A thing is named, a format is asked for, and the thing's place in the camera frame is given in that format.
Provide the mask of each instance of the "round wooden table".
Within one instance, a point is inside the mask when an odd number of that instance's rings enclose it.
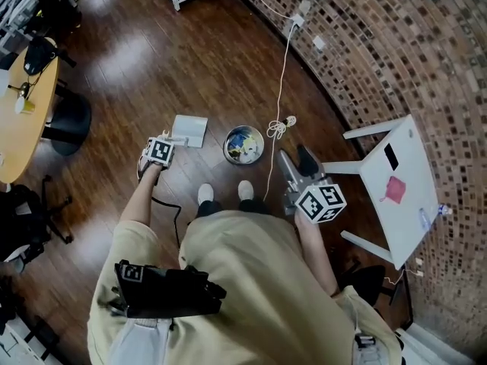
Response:
[[[34,83],[39,75],[28,76],[24,70],[27,48],[15,59],[9,69],[12,87],[24,82]],[[41,137],[52,140],[53,147],[63,155],[77,151],[89,132],[91,109],[81,96],[57,85],[59,57],[43,70],[35,86],[30,87],[28,100],[34,104],[31,114],[15,113],[18,92],[7,89],[0,97],[0,182],[12,183],[27,169]],[[64,97],[45,126],[54,95]]]

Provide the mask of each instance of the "brick wall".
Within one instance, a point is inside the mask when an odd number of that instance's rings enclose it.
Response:
[[[251,1],[287,35],[288,20]],[[457,350],[485,356],[487,0],[265,1],[305,17],[291,44],[352,128],[414,116],[438,198],[454,209],[415,252],[425,260],[425,277],[410,276],[415,321]]]

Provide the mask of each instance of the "white shoe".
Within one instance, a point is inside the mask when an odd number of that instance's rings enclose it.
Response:
[[[213,192],[213,187],[208,183],[203,184],[198,189],[198,204],[201,205],[203,202],[213,202],[215,199],[215,193]]]
[[[238,184],[238,197],[240,201],[253,199],[253,186],[250,181],[246,179],[240,181],[240,184]]]

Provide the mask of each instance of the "beige shirt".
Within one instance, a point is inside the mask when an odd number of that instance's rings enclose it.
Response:
[[[105,364],[110,345],[125,324],[105,304],[116,286],[113,266],[158,263],[157,237],[145,225],[120,223],[98,281],[88,322],[93,365]],[[276,217],[223,211],[193,221],[180,250],[180,265],[209,273],[227,291],[219,314],[175,319],[165,363],[346,364],[352,363],[355,321],[388,347],[391,365],[400,347],[379,315],[353,288],[333,300],[301,256],[292,226]]]

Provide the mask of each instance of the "wooden floor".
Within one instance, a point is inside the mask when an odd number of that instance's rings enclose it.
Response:
[[[181,12],[170,0],[81,0],[83,23],[65,41],[75,69],[62,68],[72,90],[91,102],[91,133],[81,150],[60,157],[49,141],[41,141],[32,164],[19,180],[40,190],[43,175],[53,176],[51,203],[71,194],[74,202],[57,220],[75,241],[54,238],[46,252],[30,263],[15,287],[27,300],[31,315],[42,316],[61,336],[60,348],[73,363],[89,363],[86,322],[97,276],[107,256],[113,228],[136,186],[135,164],[147,137],[172,126],[178,113],[209,118],[203,149],[178,148],[155,196],[183,206],[180,233],[193,219],[196,191],[210,182],[227,208],[237,204],[237,184],[253,182],[263,195],[270,165],[270,144],[255,166],[235,167],[221,153],[228,131],[237,125],[257,127],[262,134],[275,118],[284,46],[240,0],[194,0]],[[289,57],[282,96],[282,116],[298,123],[285,133],[278,148],[293,152],[308,145],[321,160],[358,159],[342,139],[343,127],[319,89]],[[323,237],[336,273],[353,256],[364,265],[383,263],[339,236],[347,229],[382,246],[384,236],[359,180],[340,176],[349,203]],[[275,170],[269,206],[282,216],[283,179]],[[165,267],[177,266],[173,234],[174,211],[154,206],[152,227],[161,240]],[[3,267],[2,272],[11,272]],[[391,277],[397,273],[388,265]],[[379,309],[397,327],[408,320],[405,296],[391,308],[386,297]]]

